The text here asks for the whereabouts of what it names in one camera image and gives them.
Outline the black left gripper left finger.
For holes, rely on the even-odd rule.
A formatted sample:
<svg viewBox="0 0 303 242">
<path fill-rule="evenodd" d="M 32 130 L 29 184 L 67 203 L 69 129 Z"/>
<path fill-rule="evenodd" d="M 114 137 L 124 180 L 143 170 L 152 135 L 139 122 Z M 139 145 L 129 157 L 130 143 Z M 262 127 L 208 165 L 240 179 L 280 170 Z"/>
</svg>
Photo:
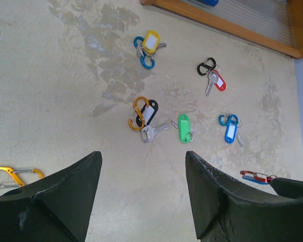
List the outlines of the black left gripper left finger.
<svg viewBox="0 0 303 242">
<path fill-rule="evenodd" d="M 94 151 L 0 196 L 0 241 L 85 241 L 102 168 Z"/>
</svg>

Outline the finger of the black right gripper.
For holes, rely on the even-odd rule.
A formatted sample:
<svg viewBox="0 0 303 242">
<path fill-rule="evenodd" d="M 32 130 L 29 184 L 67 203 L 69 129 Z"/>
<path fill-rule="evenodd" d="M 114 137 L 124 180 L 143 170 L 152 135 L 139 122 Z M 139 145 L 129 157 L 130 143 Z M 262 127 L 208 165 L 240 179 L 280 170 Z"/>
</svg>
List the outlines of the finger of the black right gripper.
<svg viewBox="0 0 303 242">
<path fill-rule="evenodd" d="M 269 185 L 279 196 L 291 199 L 303 197 L 303 181 L 287 178 L 274 178 L 270 181 Z"/>
</svg>

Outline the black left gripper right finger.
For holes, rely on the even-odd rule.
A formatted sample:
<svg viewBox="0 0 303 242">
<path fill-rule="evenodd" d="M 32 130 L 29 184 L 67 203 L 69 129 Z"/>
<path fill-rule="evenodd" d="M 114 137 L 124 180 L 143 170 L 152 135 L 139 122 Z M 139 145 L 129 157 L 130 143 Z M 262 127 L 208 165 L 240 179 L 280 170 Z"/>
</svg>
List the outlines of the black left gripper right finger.
<svg viewBox="0 0 303 242">
<path fill-rule="evenodd" d="M 185 156 L 194 228 L 201 241 L 303 241 L 303 197 L 270 194 Z"/>
</svg>

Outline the red S carabiner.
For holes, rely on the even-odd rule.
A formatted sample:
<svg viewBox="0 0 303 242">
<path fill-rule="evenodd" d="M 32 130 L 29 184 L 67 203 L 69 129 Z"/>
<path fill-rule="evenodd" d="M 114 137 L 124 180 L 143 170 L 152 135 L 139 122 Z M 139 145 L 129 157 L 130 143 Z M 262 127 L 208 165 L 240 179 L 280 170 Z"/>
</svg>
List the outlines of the red S carabiner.
<svg viewBox="0 0 303 242">
<path fill-rule="evenodd" d="M 258 172 L 248 171 L 248 170 L 241 170 L 240 175 L 241 176 L 249 176 L 249 177 L 255 178 L 259 181 L 269 182 L 269 183 L 274 179 L 273 176 L 268 176 L 268 175 L 263 174 L 263 173 L 258 173 Z"/>
</svg>

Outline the blue key tag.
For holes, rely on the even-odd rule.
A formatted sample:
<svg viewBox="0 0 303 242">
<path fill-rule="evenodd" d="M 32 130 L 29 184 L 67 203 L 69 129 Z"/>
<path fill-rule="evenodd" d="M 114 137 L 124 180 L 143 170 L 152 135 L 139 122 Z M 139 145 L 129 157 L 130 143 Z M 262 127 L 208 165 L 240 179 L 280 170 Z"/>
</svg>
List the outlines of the blue key tag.
<svg viewBox="0 0 303 242">
<path fill-rule="evenodd" d="M 260 184 L 260 185 L 268 185 L 269 184 L 269 182 L 259 181 L 259 180 L 255 179 L 255 178 L 252 178 L 252 177 L 249 177 L 249 176 L 242 176 L 242 178 L 244 180 L 248 180 L 250 182 L 257 183 L 257 184 Z"/>
<path fill-rule="evenodd" d="M 232 144 L 235 141 L 237 132 L 237 123 L 231 122 L 227 125 L 226 133 L 225 133 L 225 141 L 228 144 Z"/>
</svg>

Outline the silver key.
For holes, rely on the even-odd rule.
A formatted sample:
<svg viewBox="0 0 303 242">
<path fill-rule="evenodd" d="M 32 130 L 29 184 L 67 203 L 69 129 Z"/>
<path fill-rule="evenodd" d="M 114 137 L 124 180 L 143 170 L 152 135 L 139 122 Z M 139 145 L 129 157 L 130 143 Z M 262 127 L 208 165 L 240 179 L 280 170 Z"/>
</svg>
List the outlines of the silver key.
<svg viewBox="0 0 303 242">
<path fill-rule="evenodd" d="M 178 123 L 175 122 L 174 120 L 171 121 L 171 124 L 172 124 L 176 129 L 179 129 Z"/>
<path fill-rule="evenodd" d="M 243 139 L 239 133 L 239 128 L 241 127 L 242 125 L 240 126 L 237 126 L 237 131 L 236 131 L 236 139 L 238 140 L 239 144 L 241 147 L 244 147 L 244 142 L 243 142 Z"/>
<path fill-rule="evenodd" d="M 158 127 L 152 127 L 151 125 L 145 126 L 140 130 L 142 142 L 151 143 L 159 132 L 167 130 L 169 126 L 169 124 L 163 124 Z"/>
<path fill-rule="evenodd" d="M 155 54 L 156 54 L 156 51 L 157 51 L 158 49 L 164 48 L 164 47 L 166 47 L 166 46 L 167 46 L 167 44 L 164 43 L 164 42 L 159 43 L 159 44 L 156 46 L 155 50 L 153 50 L 153 52 L 150 52 L 149 55 L 155 55 Z"/>
<path fill-rule="evenodd" d="M 207 89 L 205 91 L 206 96 L 209 96 L 209 94 L 211 92 L 211 89 L 212 89 L 212 86 L 214 84 L 217 84 L 217 82 L 219 80 L 218 72 L 215 71 L 215 70 L 210 71 L 209 74 L 208 74 L 208 79 L 209 79 L 209 83 L 208 83 Z"/>
</svg>

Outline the red key tag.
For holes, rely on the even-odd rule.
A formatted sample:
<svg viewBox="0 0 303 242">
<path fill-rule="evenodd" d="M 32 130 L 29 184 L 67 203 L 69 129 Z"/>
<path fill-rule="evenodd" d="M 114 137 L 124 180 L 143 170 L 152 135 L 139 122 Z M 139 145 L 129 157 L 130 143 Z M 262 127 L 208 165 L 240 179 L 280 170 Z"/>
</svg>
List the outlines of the red key tag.
<svg viewBox="0 0 303 242">
<path fill-rule="evenodd" d="M 215 84 L 215 86 L 217 87 L 217 89 L 220 92 L 223 92 L 226 90 L 226 82 L 224 81 L 224 79 L 221 77 L 221 75 L 219 74 L 219 72 L 217 70 L 213 70 L 214 73 L 216 73 L 218 75 L 218 81 Z"/>
</svg>

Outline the black key tag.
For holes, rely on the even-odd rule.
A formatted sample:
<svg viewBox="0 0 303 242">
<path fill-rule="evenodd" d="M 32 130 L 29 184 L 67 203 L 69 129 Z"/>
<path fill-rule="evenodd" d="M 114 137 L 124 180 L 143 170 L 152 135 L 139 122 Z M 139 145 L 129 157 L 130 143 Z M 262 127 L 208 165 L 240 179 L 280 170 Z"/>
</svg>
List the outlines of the black key tag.
<svg viewBox="0 0 303 242">
<path fill-rule="evenodd" d="M 149 99 L 148 102 L 149 102 L 149 107 L 147 107 L 145 104 L 143 108 L 140 110 L 145 120 L 143 127 L 151 123 L 151 121 L 153 120 L 154 116 L 156 115 L 159 109 L 159 105 L 155 100 Z"/>
</svg>

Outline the blue S carabiner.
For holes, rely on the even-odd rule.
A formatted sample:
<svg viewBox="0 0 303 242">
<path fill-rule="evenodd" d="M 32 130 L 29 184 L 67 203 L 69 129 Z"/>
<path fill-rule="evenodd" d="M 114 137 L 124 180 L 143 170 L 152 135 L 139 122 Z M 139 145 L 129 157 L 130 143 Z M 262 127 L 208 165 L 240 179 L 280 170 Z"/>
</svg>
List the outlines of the blue S carabiner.
<svg viewBox="0 0 303 242">
<path fill-rule="evenodd" d="M 142 42 L 144 38 L 141 36 L 135 37 L 133 40 L 133 45 L 136 49 L 137 57 L 140 59 L 142 66 L 145 69 L 151 70 L 155 67 L 155 60 L 152 55 L 147 54 L 147 52 L 143 49 Z"/>
<path fill-rule="evenodd" d="M 230 115 L 220 115 L 218 117 L 219 124 L 222 126 L 229 126 L 229 125 L 235 125 L 237 126 L 239 124 L 239 118 L 235 114 Z"/>
</svg>

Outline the yellow key tag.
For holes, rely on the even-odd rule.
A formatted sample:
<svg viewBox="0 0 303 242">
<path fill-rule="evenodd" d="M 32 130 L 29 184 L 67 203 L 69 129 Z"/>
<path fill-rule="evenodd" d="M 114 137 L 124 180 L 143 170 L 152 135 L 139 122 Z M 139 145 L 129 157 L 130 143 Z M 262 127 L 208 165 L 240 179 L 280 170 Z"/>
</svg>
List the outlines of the yellow key tag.
<svg viewBox="0 0 303 242">
<path fill-rule="evenodd" d="M 147 34 L 142 42 L 142 47 L 147 54 L 156 52 L 157 46 L 160 42 L 160 35 L 154 30 L 147 31 Z"/>
</svg>

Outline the green key tag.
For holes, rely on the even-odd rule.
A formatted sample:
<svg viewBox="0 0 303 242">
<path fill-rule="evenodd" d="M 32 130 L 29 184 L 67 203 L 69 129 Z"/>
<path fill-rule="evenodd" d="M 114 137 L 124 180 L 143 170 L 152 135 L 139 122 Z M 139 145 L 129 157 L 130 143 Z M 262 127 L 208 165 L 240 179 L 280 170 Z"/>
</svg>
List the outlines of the green key tag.
<svg viewBox="0 0 303 242">
<path fill-rule="evenodd" d="M 180 141 L 184 144 L 190 143 L 194 136 L 194 132 L 190 127 L 190 120 L 186 114 L 181 114 L 179 116 L 178 126 Z"/>
</svg>

